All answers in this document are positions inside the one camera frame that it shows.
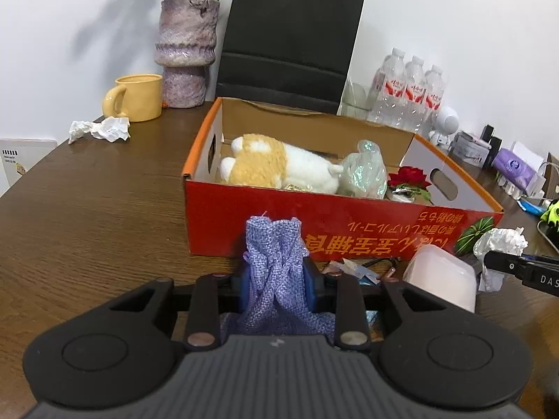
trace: cardboard box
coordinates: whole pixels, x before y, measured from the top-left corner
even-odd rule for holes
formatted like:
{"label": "cardboard box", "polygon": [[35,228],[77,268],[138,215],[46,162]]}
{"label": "cardboard box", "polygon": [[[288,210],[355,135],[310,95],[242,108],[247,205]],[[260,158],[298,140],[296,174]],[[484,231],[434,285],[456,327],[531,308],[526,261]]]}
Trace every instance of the cardboard box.
{"label": "cardboard box", "polygon": [[[431,203],[397,203],[278,189],[219,184],[220,158],[231,141],[259,133],[341,161],[357,142],[381,147],[388,171],[412,165],[433,183]],[[190,252],[237,257],[253,215],[297,217],[315,260],[400,256],[425,244],[453,252],[480,218],[502,217],[501,206],[455,162],[423,138],[387,126],[269,104],[218,98],[203,121],[183,169]]]}

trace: red rose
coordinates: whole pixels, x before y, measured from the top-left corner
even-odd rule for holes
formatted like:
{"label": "red rose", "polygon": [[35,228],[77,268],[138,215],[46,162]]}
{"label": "red rose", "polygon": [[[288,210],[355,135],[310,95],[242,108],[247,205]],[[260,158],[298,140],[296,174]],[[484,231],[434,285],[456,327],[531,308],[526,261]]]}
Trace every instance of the red rose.
{"label": "red rose", "polygon": [[390,180],[388,185],[390,187],[396,187],[400,184],[409,184],[410,186],[419,187],[420,189],[426,189],[431,186],[431,183],[426,181],[427,176],[423,173],[422,169],[416,167],[400,167],[398,173],[389,173]]}

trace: box handle hole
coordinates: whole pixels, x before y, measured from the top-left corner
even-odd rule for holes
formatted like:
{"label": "box handle hole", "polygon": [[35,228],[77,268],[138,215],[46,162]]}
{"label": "box handle hole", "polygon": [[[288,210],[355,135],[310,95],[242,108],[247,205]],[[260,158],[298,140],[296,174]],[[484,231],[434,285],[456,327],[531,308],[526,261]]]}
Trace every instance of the box handle hole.
{"label": "box handle hole", "polygon": [[441,191],[447,200],[453,201],[458,197],[458,187],[439,169],[433,169],[429,175],[431,183]]}
{"label": "box handle hole", "polygon": [[215,157],[215,134],[211,141],[210,149],[208,149],[208,173],[211,173],[211,166],[213,165],[213,158]]}

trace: purple package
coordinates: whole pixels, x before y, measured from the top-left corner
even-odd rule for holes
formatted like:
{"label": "purple package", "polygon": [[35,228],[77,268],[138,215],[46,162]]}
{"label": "purple package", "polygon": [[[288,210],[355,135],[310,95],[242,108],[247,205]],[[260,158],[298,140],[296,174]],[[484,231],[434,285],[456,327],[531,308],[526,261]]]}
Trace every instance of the purple package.
{"label": "purple package", "polygon": [[502,176],[521,190],[526,190],[536,174],[532,167],[515,153],[505,148],[499,150],[493,160],[493,166],[502,173]]}

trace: plush toy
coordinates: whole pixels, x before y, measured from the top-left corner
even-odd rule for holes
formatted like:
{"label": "plush toy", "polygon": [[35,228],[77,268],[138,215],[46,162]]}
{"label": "plush toy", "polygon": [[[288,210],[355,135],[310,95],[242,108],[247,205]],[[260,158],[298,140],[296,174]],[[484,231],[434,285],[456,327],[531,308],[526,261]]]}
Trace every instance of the plush toy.
{"label": "plush toy", "polygon": [[231,143],[234,157],[225,157],[220,175],[227,184],[281,189],[296,188],[334,194],[343,171],[305,149],[265,135],[246,134]]}

